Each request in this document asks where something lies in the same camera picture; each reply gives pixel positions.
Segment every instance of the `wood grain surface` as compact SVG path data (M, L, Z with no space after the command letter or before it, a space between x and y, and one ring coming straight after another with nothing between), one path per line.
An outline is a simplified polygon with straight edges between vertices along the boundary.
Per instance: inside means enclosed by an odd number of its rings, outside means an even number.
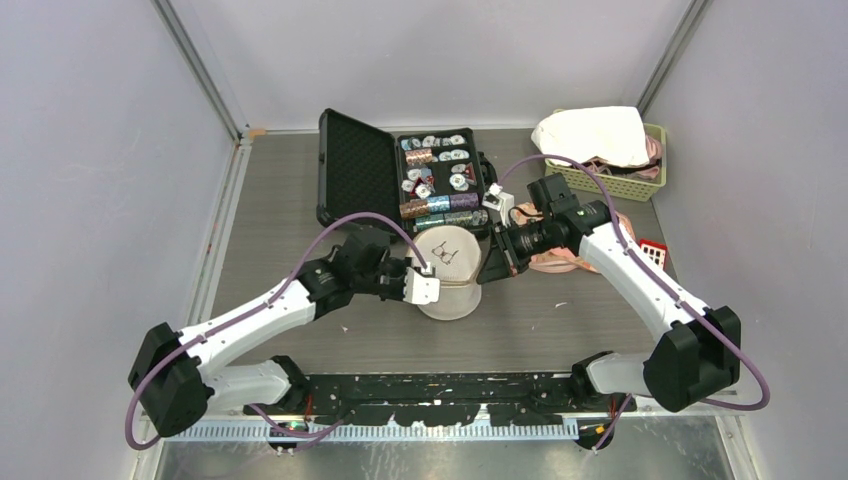
M478 148L500 172L538 153L530 130L475 135ZM317 161L317 134L256 138L213 315L279 282L321 231L315 220ZM540 162L510 177L506 187L516 203L529 200L525 185L543 173ZM600 198L577 194L584 202ZM638 238L663 241L650 202L619 199L616 205L630 217ZM330 240L343 238L334 233ZM325 242L313 258L331 245ZM238 363L285 354L307 373L568 370L602 350L635 353L653 347L636 313L602 276L528 271L484 285L477 310L453 322L431 320L412 305L359 296L347 308L265 342Z

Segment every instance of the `orange cloth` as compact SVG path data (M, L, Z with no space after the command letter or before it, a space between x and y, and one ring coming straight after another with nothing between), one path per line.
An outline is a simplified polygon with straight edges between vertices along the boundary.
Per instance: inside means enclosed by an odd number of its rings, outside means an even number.
M530 215L539 214L532 203L522 203L521 205L518 205L518 207ZM512 216L512 220L518 225L524 225L528 221L534 221L533 218L526 217L518 210L513 210L510 215ZM620 225L627 230L630 237L636 238L636 234L633 233L633 225L631 225L630 219L620 213L618 214L618 219L620 221ZM567 273L576 268L582 268L590 272L598 273L598 271L591 265L585 262L582 258L571 253L571 251L567 248L552 248L545 253L533 255L533 258L530 259L530 268L545 273Z

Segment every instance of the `white cloth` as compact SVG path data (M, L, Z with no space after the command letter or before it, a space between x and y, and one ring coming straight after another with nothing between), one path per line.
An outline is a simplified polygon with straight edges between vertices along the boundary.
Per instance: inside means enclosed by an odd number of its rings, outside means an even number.
M616 167L648 164L645 127L634 107L598 107L557 112L539 122L530 135L542 153L580 163L600 157ZM551 160L568 165L560 160Z

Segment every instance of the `robotic arm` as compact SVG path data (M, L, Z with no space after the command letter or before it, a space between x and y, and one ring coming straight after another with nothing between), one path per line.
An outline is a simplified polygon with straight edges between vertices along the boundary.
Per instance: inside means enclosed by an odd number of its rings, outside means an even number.
M581 205L561 175L528 185L530 197L543 218L513 225L509 212L514 198L492 185L483 205L493 219L493 238L478 283L487 283L527 270L533 255L564 247L580 255L606 277L636 310L657 341L653 352L619 355L602 352L572 367L570 387L578 401L598 394L629 392L652 396L665 409L678 412L739 380L739 359L695 318L681 308L688 302L730 341L739 346L741 325L728 307L709 308L685 291L636 248L625 251L600 201ZM629 255L638 255L653 274L680 296L666 293Z
M351 234L329 255L306 262L284 295L273 302L285 280L267 293L209 322L174 332L167 323L152 328L129 376L141 379L184 341L265 305L255 315L189 348L160 372L141 396L141 404L162 437L191 427L203 415L240 409L250 403L294 407L308 394L304 375L288 357L249 366L227 366L269 338L347 306L354 294L377 295L426 305L439 299L432 265L413 267L410 259L389 256L389 236L366 228Z

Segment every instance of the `plastic basket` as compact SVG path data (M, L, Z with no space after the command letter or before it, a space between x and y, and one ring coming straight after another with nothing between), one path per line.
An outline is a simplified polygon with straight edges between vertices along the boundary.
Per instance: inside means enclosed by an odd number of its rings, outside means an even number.
M657 193L660 188L665 186L666 169L668 168L668 146L666 145L665 129L659 125L645 124L645 133L656 138L662 143L663 157L662 166L660 167L659 181L646 182L643 180L631 180L629 178L616 177L613 175L598 174L598 178L604 182L610 195L614 197L627 198L637 200L639 202L647 202L651 195ZM571 167L566 167L557 163L553 163L550 159L545 160L545 175L553 173L561 173L565 176L568 186L576 190L585 190L587 192L600 193L600 189L595 185L595 182L588 175Z

